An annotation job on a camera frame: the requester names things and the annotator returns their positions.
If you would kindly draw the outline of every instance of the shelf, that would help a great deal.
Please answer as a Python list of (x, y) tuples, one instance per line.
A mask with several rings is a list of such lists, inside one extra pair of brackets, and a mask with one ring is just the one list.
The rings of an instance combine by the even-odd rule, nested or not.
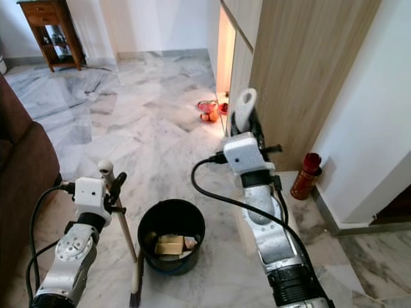
[(55, 47), (55, 46), (61, 46), (61, 47), (69, 47), (69, 44), (67, 43), (57, 43), (57, 44), (43, 44), (41, 47)]
[(50, 63), (51, 66), (76, 66), (73, 56), (66, 56), (63, 60), (58, 59), (56, 62)]

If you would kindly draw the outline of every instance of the black cable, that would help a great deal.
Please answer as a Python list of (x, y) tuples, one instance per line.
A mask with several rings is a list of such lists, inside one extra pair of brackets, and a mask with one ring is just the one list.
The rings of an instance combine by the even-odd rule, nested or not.
[(277, 196), (280, 199), (280, 204), (281, 204), (281, 208), (283, 209), (283, 213), (284, 213), (284, 222), (286, 223), (286, 225), (288, 225), (288, 209), (287, 209), (287, 204), (285, 203), (285, 200), (283, 198), (283, 194), (281, 194), (281, 191), (276, 191), (277, 192)]
[(193, 170), (191, 171), (191, 183), (193, 184), (194, 188), (195, 188), (198, 192), (200, 192), (200, 193), (202, 193), (202, 194), (204, 194), (204, 195), (206, 195), (206, 196), (208, 196), (208, 197), (210, 197), (210, 198), (214, 198), (214, 199), (217, 199), (217, 200), (220, 200), (220, 201), (223, 201), (223, 202), (231, 203), (231, 204), (236, 205), (236, 206), (238, 206), (238, 207), (242, 207), (243, 209), (250, 210), (250, 211), (255, 212), (255, 213), (257, 213), (257, 214), (259, 214), (259, 215), (261, 215), (261, 216), (264, 216), (264, 217), (266, 217), (266, 218), (268, 218), (268, 219), (271, 219), (272, 221), (274, 221), (274, 222), (277, 223), (278, 225), (282, 226), (282, 227), (283, 227), (285, 230), (287, 230), (287, 232), (288, 232), (289, 234), (291, 234), (291, 236), (295, 239), (295, 242), (297, 243), (297, 245), (298, 245), (299, 248), (301, 249), (302, 254), (304, 255), (304, 258), (305, 258), (305, 260), (306, 260), (306, 262), (307, 262), (307, 266), (309, 267), (309, 269), (310, 269), (310, 270), (312, 271), (312, 273), (314, 274), (313, 276), (314, 276), (316, 282), (317, 282), (318, 284), (320, 284), (317, 276), (315, 275), (315, 270), (314, 270), (313, 264), (311, 263), (311, 259), (310, 259), (310, 256), (308, 255), (307, 249), (305, 248), (304, 244), (302, 243), (302, 241), (301, 241), (301, 239), (299, 238), (299, 236), (295, 233), (295, 231), (294, 231), (293, 229), (291, 229), (284, 221), (281, 221), (280, 219), (274, 217), (273, 215), (271, 215), (271, 214), (269, 214), (269, 213), (267, 213), (267, 212), (264, 212), (263, 210), (257, 209), (256, 207), (252, 207), (251, 205), (248, 205), (248, 204), (246, 204), (246, 203), (243, 203), (243, 202), (240, 202), (240, 201), (237, 201), (237, 200), (234, 200), (234, 199), (230, 199), (230, 198), (227, 198), (227, 197), (224, 197), (224, 196), (220, 196), (219, 194), (214, 194), (214, 193), (209, 192), (209, 191), (206, 191), (206, 190), (204, 190), (203, 188), (201, 188), (200, 186), (198, 186), (198, 184), (197, 184), (197, 182), (196, 182), (196, 180), (195, 180), (195, 172), (196, 172), (196, 170), (197, 170), (198, 167), (200, 167), (201, 165), (204, 165), (204, 164), (207, 164), (207, 163), (211, 163), (211, 162), (214, 162), (214, 161), (208, 158), (208, 159), (201, 160), (200, 162), (197, 162), (197, 163), (195, 164)]
[(31, 306), (31, 304), (33, 303), (33, 289), (31, 288), (31, 282), (30, 282), (30, 271), (31, 271), (31, 265), (35, 262), (35, 260), (37, 260), (37, 257), (39, 255), (41, 255), (42, 253), (46, 252), (47, 250), (49, 250), (51, 247), (54, 247), (57, 245), (59, 239), (55, 242), (52, 242), (51, 244), (47, 245), (46, 247), (44, 247), (43, 249), (40, 249), (38, 252), (36, 252), (36, 254), (31, 257), (27, 268), (26, 268), (26, 287), (27, 287), (27, 294), (28, 294), (28, 301), (29, 301), (29, 307)]
[(287, 204), (285, 203), (285, 200), (283, 198), (283, 194), (281, 194), (281, 191), (283, 190), (283, 186), (281, 185), (280, 176), (279, 175), (274, 175), (272, 177), (272, 183), (274, 185), (274, 189), (275, 189), (275, 191), (278, 195), (278, 198), (280, 200), (281, 208), (283, 210), (283, 215), (284, 215), (284, 222), (288, 225), (288, 209), (287, 209)]
[(48, 189), (47, 191), (45, 191), (44, 193), (41, 194), (39, 200), (36, 203), (36, 206), (33, 210), (33, 214), (31, 215), (31, 219), (30, 219), (30, 250), (31, 250), (31, 257), (34, 258), (33, 264), (34, 264), (34, 277), (35, 277), (35, 286), (36, 286), (36, 290), (39, 288), (40, 286), (40, 275), (39, 275), (39, 264), (37, 263), (37, 258), (36, 258), (36, 246), (35, 246), (35, 242), (34, 242), (34, 224), (36, 222), (37, 219), (37, 214), (39, 213), (39, 210), (41, 208), (42, 202), (44, 200), (44, 198), (52, 191), (56, 191), (59, 189), (63, 189), (63, 185), (59, 185), (59, 186), (54, 186), (50, 189)]

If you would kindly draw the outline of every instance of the white wall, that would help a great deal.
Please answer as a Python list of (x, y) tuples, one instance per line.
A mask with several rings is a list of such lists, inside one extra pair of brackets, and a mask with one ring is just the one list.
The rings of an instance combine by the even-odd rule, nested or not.
[(101, 0), (66, 0), (83, 52), (90, 59), (114, 59)]
[(207, 47), (207, 0), (101, 0), (117, 53)]
[(337, 223), (370, 221), (411, 183), (396, 169), (411, 165), (410, 16), (409, 0), (381, 3), (315, 143), (318, 188)]
[(0, 0), (0, 54), (5, 58), (42, 56), (21, 7)]
[[(207, 0), (67, 0), (87, 58), (207, 47)], [(5, 57), (41, 56), (20, 6), (0, 0)]]

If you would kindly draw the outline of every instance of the black bucket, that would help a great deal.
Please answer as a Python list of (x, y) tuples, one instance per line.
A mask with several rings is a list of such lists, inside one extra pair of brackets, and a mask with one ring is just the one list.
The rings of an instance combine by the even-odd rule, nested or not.
[[(160, 201), (150, 208), (141, 219), (137, 238), (148, 265), (165, 275), (187, 273), (197, 263), (200, 245), (203, 241), (206, 224), (200, 210), (190, 202), (180, 199)], [(194, 237), (197, 245), (184, 258), (165, 261), (154, 254), (156, 236), (178, 234)]]

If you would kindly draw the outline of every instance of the wooden side table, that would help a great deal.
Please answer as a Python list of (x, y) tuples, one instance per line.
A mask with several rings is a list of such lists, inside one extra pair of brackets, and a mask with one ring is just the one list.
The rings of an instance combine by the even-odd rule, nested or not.
[[(80, 71), (84, 55), (66, 0), (20, 0), (17, 3), (26, 16), (50, 71), (54, 72), (54, 67), (76, 67)], [(51, 35), (47, 25), (58, 26), (60, 35)], [(63, 54), (59, 55), (56, 48), (63, 50)]]

